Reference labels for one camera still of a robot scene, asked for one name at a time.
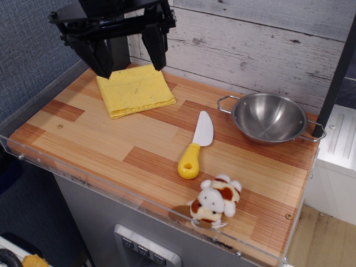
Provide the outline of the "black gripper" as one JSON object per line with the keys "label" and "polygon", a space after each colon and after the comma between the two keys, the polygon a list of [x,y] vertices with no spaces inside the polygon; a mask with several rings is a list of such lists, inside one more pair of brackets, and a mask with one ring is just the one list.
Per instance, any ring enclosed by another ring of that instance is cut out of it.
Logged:
{"label": "black gripper", "polygon": [[96,75],[110,78],[113,58],[105,39],[141,33],[151,62],[157,71],[166,66],[166,37],[176,26],[168,1],[74,1],[52,11],[61,39]]}

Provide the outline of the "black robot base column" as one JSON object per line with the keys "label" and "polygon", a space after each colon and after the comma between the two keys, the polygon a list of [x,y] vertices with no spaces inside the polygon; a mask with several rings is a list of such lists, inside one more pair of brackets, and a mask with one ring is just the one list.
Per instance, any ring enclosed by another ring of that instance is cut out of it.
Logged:
{"label": "black robot base column", "polygon": [[131,63],[127,37],[116,37],[106,41],[113,59],[112,70],[124,70]]}

